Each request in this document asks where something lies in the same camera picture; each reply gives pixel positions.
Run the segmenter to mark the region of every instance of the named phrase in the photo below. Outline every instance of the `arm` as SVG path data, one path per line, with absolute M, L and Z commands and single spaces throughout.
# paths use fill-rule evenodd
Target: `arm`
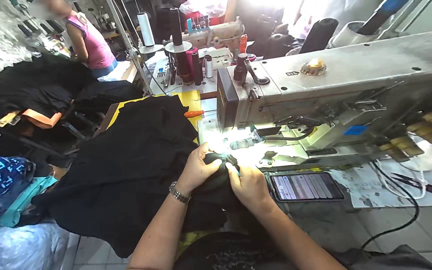
M 345 270 L 279 209 L 269 194 L 265 176 L 258 168 L 238 165 L 241 177 L 234 166 L 226 163 L 234 193 L 298 269 Z
M 209 151 L 204 143 L 188 157 L 176 190 L 186 197 L 214 174 L 222 161 L 206 165 L 203 159 Z M 169 194 L 146 228 L 127 266 L 129 270 L 170 270 L 173 268 L 187 205 Z
M 71 23 L 66 24 L 66 29 L 68 30 L 68 35 L 72 42 L 72 48 L 77 55 L 78 61 L 87 63 L 88 51 L 86 50 L 83 32 Z

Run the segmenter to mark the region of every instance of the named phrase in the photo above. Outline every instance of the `metal watch band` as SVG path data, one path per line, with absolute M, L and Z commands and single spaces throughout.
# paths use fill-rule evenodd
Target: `metal watch band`
M 183 194 L 179 193 L 179 191 L 176 190 L 176 184 L 177 181 L 174 181 L 171 183 L 171 186 L 169 186 L 169 192 L 176 198 L 178 201 L 188 204 L 191 197 L 186 197 Z

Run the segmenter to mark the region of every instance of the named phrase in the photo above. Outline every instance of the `black fabric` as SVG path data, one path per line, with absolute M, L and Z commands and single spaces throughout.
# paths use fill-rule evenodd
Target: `black fabric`
M 127 103 L 108 130 L 81 144 L 56 188 L 32 203 L 47 206 L 60 227 L 103 239 L 128 257 L 197 148 L 187 111 L 177 96 Z M 183 231 L 225 222 L 221 206 L 192 199 Z
M 328 251 L 348 270 L 432 270 L 432 263 L 408 245 L 393 252 L 360 253 L 357 249 L 337 253 Z M 192 243 L 177 259 L 174 270 L 295 270 L 270 242 L 236 232 L 218 232 Z
M 86 66 L 51 54 L 16 63 L 0 72 L 0 117 L 33 109 L 51 118 L 64 113 L 71 100 L 95 81 Z
M 74 100 L 76 110 L 106 113 L 111 104 L 143 97 L 143 90 L 128 81 L 95 82 L 85 87 Z
M 206 164 L 220 159 L 223 161 L 219 169 L 211 175 L 203 185 L 197 187 L 192 195 L 193 200 L 221 206 L 225 210 L 241 210 L 244 206 L 231 188 L 230 175 L 225 163 L 230 163 L 239 171 L 238 160 L 225 154 L 208 153 L 204 158 Z

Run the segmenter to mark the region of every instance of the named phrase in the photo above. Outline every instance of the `orange handle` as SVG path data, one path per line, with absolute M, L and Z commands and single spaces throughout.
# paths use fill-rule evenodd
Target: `orange handle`
M 186 118 L 193 118 L 193 117 L 196 117 L 196 116 L 200 116 L 200 115 L 202 115 L 204 113 L 205 113 L 204 110 L 192 110 L 192 111 L 189 111 L 189 112 L 185 112 L 184 116 L 186 116 Z

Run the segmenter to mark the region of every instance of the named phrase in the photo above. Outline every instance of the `pink sleeveless top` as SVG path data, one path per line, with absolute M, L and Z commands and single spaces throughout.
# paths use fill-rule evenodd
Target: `pink sleeveless top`
M 83 23 L 76 15 L 69 15 L 67 23 L 74 25 L 82 31 L 82 37 L 84 38 L 84 44 L 88 52 L 88 68 L 100 69 L 109 67 L 115 60 L 110 46 L 96 27 L 89 20 L 87 21 L 87 23 Z

